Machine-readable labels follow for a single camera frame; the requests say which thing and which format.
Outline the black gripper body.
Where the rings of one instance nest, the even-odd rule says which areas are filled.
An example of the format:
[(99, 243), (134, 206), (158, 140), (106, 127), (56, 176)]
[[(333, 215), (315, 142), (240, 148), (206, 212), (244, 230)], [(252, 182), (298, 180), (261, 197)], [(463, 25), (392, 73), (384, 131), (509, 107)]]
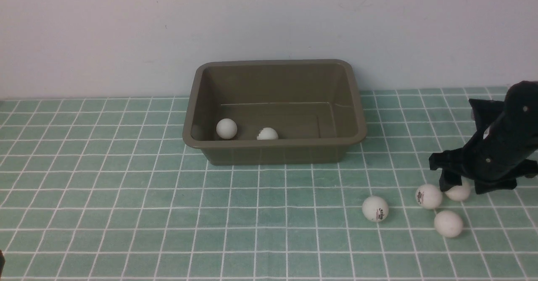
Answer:
[(519, 176), (536, 176), (538, 85), (522, 81), (504, 97), (504, 110), (490, 125), (485, 139), (476, 132), (461, 148), (433, 153), (429, 168), (462, 168), (469, 179), (496, 183)]

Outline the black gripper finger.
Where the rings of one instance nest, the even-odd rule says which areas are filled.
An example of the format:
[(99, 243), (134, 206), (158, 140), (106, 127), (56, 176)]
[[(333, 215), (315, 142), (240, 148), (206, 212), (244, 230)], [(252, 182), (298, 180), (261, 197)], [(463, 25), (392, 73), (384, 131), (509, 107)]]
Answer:
[(462, 185), (462, 168), (443, 168), (439, 179), (439, 188), (441, 192), (447, 192), (451, 188)]

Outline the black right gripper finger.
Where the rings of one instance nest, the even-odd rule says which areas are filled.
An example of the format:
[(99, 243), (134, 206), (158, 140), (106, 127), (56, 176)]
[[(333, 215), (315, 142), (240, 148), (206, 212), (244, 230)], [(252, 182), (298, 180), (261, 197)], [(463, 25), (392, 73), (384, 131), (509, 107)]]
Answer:
[(481, 195), (499, 190), (513, 190), (517, 187), (517, 179), (507, 179), (496, 183), (484, 183), (483, 181), (475, 180), (474, 184), (476, 194)]

